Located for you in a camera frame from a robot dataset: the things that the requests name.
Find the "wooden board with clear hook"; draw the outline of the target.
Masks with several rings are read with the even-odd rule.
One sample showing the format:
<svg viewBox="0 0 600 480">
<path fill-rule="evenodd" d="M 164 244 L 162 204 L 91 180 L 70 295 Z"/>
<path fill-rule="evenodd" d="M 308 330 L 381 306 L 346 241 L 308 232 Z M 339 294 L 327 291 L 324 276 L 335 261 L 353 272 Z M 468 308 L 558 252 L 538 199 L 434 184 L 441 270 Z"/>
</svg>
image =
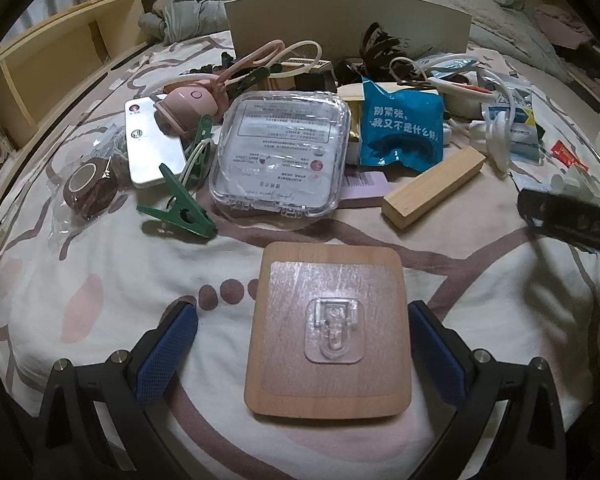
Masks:
<svg viewBox="0 0 600 480">
<path fill-rule="evenodd" d="M 244 390 L 250 411 L 321 420 L 396 416 L 412 400 L 411 368 L 395 250 L 265 247 Z"/>
</svg>

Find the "white cylinder tube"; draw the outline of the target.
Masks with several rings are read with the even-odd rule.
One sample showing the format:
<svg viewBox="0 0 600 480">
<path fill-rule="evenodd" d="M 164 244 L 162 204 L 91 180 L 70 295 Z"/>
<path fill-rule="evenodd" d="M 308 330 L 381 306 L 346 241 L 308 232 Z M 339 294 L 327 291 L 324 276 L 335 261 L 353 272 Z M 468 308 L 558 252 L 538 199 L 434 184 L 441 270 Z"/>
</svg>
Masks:
<svg viewBox="0 0 600 480">
<path fill-rule="evenodd" d="M 554 193 L 600 205 L 600 188 L 593 177 L 579 165 L 571 165 L 564 174 L 554 174 L 550 179 L 550 187 Z"/>
</svg>

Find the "red qr packet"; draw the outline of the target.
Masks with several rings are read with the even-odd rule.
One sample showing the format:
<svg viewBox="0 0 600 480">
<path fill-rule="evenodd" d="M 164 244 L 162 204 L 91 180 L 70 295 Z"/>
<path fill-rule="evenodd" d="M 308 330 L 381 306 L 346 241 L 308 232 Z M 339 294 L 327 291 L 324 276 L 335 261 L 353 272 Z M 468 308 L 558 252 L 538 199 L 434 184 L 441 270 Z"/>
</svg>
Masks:
<svg viewBox="0 0 600 480">
<path fill-rule="evenodd" d="M 577 168 L 582 169 L 585 172 L 588 172 L 588 166 L 586 166 L 580 159 L 577 158 L 577 155 L 573 153 L 569 148 L 562 143 L 562 141 L 557 141 L 551 148 L 550 154 L 552 154 L 558 162 L 561 162 L 567 168 L 571 168 L 572 166 L 576 166 Z"/>
</svg>

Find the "blue white medicine sachet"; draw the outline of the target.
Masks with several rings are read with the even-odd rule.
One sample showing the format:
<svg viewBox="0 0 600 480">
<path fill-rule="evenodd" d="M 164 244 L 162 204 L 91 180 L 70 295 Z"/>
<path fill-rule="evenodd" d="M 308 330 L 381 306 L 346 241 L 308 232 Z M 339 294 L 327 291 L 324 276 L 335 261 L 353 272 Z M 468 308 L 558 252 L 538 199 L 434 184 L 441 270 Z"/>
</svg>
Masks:
<svg viewBox="0 0 600 480">
<path fill-rule="evenodd" d="M 508 128 L 509 156 L 512 159 L 539 165 L 541 161 L 541 135 L 534 116 L 531 84 L 506 80 L 505 85 L 516 106 L 514 121 Z M 510 112 L 509 99 L 501 90 L 496 90 L 496 96 L 498 102 L 483 104 L 483 118 L 487 122 L 495 122 L 498 114 L 504 113 L 504 126 L 507 126 Z"/>
</svg>

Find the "wooden block stick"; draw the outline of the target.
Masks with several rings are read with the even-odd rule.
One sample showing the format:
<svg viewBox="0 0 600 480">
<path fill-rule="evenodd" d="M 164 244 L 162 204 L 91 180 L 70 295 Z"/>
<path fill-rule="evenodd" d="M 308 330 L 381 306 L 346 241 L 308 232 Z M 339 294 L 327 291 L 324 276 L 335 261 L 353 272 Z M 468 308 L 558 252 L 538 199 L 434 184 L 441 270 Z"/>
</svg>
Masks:
<svg viewBox="0 0 600 480">
<path fill-rule="evenodd" d="M 474 178 L 485 161 L 474 148 L 463 148 L 388 193 L 380 206 L 382 215 L 397 229 L 406 229 Z"/>
</svg>

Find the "white red scissors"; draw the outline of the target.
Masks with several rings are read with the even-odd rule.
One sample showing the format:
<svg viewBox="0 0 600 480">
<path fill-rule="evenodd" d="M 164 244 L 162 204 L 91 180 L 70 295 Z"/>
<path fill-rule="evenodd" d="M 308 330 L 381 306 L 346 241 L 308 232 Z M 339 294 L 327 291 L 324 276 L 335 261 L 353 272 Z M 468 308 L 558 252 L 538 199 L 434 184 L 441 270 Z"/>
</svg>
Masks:
<svg viewBox="0 0 600 480">
<path fill-rule="evenodd" d="M 425 80 L 401 80 L 396 84 L 400 88 L 412 90 L 436 90 L 442 96 L 446 110 L 452 115 L 478 116 L 483 104 L 498 102 L 494 91 L 436 77 L 429 77 Z"/>
</svg>

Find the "pink clothes pile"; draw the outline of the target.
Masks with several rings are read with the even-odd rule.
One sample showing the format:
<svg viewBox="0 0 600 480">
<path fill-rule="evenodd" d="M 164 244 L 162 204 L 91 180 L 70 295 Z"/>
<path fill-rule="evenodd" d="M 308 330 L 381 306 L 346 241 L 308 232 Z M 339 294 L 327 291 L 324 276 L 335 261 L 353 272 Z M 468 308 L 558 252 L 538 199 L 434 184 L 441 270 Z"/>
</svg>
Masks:
<svg viewBox="0 0 600 480">
<path fill-rule="evenodd" d="M 559 6 L 540 4 L 534 8 L 533 15 L 539 29 L 554 46 L 577 50 L 594 38 L 580 18 Z"/>
</svg>

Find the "blue snack packet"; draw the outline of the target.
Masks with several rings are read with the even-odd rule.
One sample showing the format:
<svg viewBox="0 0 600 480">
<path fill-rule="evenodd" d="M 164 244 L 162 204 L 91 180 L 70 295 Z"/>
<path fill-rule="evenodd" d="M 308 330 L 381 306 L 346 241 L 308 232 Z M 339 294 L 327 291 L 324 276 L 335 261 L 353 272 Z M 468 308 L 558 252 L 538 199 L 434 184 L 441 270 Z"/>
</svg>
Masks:
<svg viewBox="0 0 600 480">
<path fill-rule="evenodd" d="M 367 78 L 358 163 L 364 167 L 400 164 L 424 172 L 443 159 L 444 103 L 437 93 L 389 92 Z"/>
</svg>

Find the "green clothes peg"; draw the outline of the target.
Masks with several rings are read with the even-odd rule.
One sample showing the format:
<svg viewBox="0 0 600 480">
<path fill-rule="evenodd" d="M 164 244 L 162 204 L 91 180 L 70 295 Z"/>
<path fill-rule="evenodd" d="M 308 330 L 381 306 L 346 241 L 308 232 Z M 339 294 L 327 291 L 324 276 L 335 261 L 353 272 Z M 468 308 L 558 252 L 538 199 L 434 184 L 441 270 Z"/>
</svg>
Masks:
<svg viewBox="0 0 600 480">
<path fill-rule="evenodd" d="M 193 233 L 205 240 L 211 240 L 215 237 L 218 230 L 207 211 L 189 194 L 185 186 L 174 176 L 174 173 L 166 164 L 161 164 L 159 170 L 166 181 L 166 186 L 172 193 L 169 205 L 166 206 L 166 209 L 137 205 L 136 210 L 163 223 Z"/>
</svg>

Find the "brown tape roll in wrap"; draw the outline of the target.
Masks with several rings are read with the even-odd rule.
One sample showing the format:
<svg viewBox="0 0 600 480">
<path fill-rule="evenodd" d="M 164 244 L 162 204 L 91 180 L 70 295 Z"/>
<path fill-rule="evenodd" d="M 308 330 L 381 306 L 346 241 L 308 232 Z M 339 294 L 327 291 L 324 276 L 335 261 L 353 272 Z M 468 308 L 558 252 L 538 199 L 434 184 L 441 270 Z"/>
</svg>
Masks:
<svg viewBox="0 0 600 480">
<path fill-rule="evenodd" d="M 52 203 L 50 241 L 60 246 L 95 222 L 117 197 L 111 157 L 81 160 L 61 180 Z"/>
</svg>

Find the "clear plastic case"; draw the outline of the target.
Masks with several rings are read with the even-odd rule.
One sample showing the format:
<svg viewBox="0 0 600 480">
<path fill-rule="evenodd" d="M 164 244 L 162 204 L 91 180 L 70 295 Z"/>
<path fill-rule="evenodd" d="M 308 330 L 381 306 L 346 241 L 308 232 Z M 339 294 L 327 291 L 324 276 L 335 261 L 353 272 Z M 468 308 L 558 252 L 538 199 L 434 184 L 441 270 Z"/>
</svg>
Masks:
<svg viewBox="0 0 600 480">
<path fill-rule="evenodd" d="M 209 190 L 228 209 L 317 218 L 339 203 L 351 127 L 330 92 L 250 91 L 226 112 Z"/>
</svg>

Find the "white cardboard shoe box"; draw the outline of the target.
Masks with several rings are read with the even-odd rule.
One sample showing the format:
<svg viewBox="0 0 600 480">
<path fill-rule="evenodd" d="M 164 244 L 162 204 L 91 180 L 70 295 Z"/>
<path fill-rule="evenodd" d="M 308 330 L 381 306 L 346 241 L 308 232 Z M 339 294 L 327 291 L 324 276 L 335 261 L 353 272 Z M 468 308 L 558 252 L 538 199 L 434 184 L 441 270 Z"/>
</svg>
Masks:
<svg viewBox="0 0 600 480">
<path fill-rule="evenodd" d="M 409 58 L 467 49 L 471 16 L 425 0 L 233 0 L 224 4 L 234 49 L 246 55 L 279 39 L 314 40 L 323 58 L 355 58 L 377 23 Z"/>
</svg>

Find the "wooden side shelf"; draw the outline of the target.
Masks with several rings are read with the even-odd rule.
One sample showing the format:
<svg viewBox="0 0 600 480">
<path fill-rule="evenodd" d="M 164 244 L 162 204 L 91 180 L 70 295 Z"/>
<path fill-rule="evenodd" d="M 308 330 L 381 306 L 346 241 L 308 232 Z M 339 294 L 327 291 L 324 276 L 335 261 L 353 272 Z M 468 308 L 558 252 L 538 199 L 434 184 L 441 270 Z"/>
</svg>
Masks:
<svg viewBox="0 0 600 480">
<path fill-rule="evenodd" d="M 84 89 L 145 47 L 138 26 L 156 0 L 90 0 L 0 47 L 0 131 L 24 148 Z"/>
</svg>

